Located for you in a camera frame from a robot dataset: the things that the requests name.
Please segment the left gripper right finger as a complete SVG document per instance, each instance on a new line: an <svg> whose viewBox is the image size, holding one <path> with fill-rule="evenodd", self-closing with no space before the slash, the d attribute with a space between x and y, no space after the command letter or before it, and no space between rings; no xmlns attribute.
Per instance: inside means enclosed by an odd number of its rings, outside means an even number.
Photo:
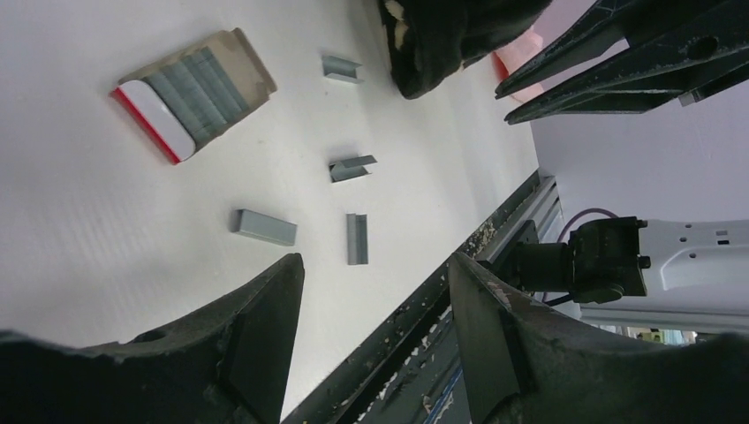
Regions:
<svg viewBox="0 0 749 424"><path fill-rule="evenodd" d="M475 423L745 423L748 339L687 346L614 334L557 312L469 256L448 261Z"/></svg>

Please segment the grey staple strip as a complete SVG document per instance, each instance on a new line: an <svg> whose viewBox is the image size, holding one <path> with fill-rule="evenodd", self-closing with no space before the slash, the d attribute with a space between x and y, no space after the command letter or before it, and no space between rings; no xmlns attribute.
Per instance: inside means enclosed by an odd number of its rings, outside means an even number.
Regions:
<svg viewBox="0 0 749 424"><path fill-rule="evenodd" d="M250 209L237 209L231 215L231 230L244 237L278 246L296 244L298 226Z"/></svg>
<svg viewBox="0 0 749 424"><path fill-rule="evenodd" d="M349 265L367 265L368 238L367 216L346 215L347 262Z"/></svg>
<svg viewBox="0 0 749 424"><path fill-rule="evenodd" d="M355 85L363 82L363 79L358 75L358 70L362 64L332 55L322 55L321 63L322 75L326 79Z"/></svg>
<svg viewBox="0 0 749 424"><path fill-rule="evenodd" d="M334 161L329 165L329 176L332 183L365 177L370 174L367 166L378 161L373 155L358 156Z"/></svg>

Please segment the box of staples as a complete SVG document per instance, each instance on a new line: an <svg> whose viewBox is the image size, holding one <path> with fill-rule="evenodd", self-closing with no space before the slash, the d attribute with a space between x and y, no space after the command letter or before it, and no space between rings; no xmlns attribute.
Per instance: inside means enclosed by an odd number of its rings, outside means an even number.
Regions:
<svg viewBox="0 0 749 424"><path fill-rule="evenodd" d="M277 84L240 28L221 30L123 77L112 96L173 164L269 101Z"/></svg>

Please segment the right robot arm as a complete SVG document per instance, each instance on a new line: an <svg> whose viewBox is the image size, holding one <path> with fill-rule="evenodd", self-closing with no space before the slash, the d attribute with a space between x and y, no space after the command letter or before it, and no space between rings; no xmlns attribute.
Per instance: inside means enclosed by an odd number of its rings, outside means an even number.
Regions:
<svg viewBox="0 0 749 424"><path fill-rule="evenodd" d="M577 64L590 67L511 112L515 125L560 115L644 114L700 102L748 78L745 1L597 1L496 89L516 94ZM745 333L748 222L621 217L571 233L571 297L600 324Z"/></svg>

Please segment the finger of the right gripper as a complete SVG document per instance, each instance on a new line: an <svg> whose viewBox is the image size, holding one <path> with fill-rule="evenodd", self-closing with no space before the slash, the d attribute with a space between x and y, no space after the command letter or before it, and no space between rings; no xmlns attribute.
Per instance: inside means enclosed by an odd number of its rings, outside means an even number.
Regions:
<svg viewBox="0 0 749 424"><path fill-rule="evenodd" d="M684 29L628 49L510 112L510 125L563 114L638 114L700 102L748 78L745 29Z"/></svg>
<svg viewBox="0 0 749 424"><path fill-rule="evenodd" d="M501 82L496 97L516 94L600 57L621 40L634 49L723 4L723 1L596 1L562 35Z"/></svg>

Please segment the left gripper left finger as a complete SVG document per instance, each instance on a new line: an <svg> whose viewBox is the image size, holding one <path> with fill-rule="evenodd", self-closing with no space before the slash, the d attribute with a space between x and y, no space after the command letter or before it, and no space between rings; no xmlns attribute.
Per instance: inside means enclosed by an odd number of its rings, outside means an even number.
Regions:
<svg viewBox="0 0 749 424"><path fill-rule="evenodd" d="M277 423L305 268L287 254L132 341L73 348L1 334L4 423Z"/></svg>

